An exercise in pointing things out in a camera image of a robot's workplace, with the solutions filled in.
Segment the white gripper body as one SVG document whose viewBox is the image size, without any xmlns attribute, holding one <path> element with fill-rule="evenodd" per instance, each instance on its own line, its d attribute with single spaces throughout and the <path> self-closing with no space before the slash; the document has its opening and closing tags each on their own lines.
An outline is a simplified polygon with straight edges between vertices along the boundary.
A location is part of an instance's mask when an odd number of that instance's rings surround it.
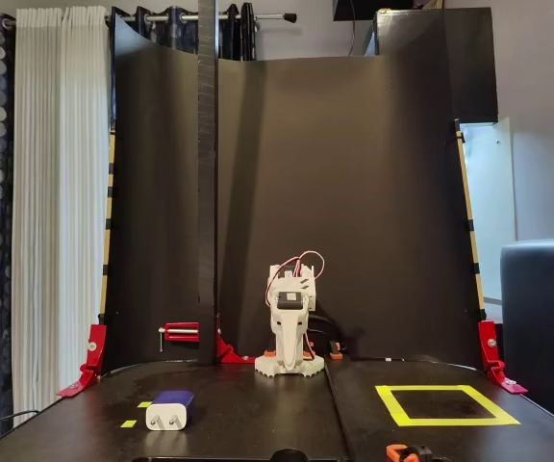
<svg viewBox="0 0 554 462">
<path fill-rule="evenodd" d="M 273 333 L 305 333 L 310 298 L 304 290 L 271 290 L 268 295 L 270 327 Z"/>
</svg>

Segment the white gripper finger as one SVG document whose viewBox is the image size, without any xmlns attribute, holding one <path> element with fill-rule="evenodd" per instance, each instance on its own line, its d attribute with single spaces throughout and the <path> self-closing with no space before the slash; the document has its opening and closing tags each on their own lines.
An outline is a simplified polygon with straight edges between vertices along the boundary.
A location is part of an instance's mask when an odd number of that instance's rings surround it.
<svg viewBox="0 0 554 462">
<path fill-rule="evenodd" d="M 302 366 L 303 336 L 298 331 L 286 332 L 286 373 L 298 373 Z"/>
<path fill-rule="evenodd" d="M 275 335 L 275 366 L 274 370 L 276 373 L 287 373 L 286 365 L 285 365 L 285 350 L 284 350 L 284 342 L 283 342 L 283 335 L 282 334 L 276 334 Z"/>
</svg>

